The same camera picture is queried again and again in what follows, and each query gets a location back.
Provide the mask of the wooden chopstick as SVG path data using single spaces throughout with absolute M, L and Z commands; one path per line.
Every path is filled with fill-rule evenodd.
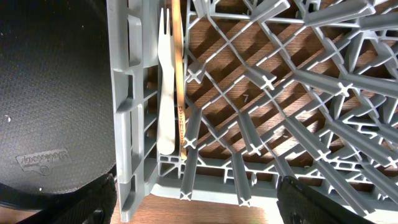
M 172 22 L 175 46 L 175 84 L 177 92 L 179 150 L 181 160 L 186 160 L 187 150 L 183 147 L 185 142 L 185 82 L 183 75 L 183 32 L 180 0 L 172 0 Z

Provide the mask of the white plastic fork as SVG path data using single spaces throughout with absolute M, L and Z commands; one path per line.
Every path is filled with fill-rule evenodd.
M 157 53 L 162 69 L 157 149 L 160 154 L 169 155 L 175 150 L 175 48 L 170 28 L 170 11 L 167 8 L 160 10 Z

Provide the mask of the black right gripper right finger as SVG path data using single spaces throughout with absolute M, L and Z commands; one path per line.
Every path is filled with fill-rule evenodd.
M 296 178 L 279 178 L 277 206 L 285 224 L 373 224 Z

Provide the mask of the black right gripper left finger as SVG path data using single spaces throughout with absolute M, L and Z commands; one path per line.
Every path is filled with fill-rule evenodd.
M 18 224 L 109 223 L 116 202 L 114 177 L 105 174 Z

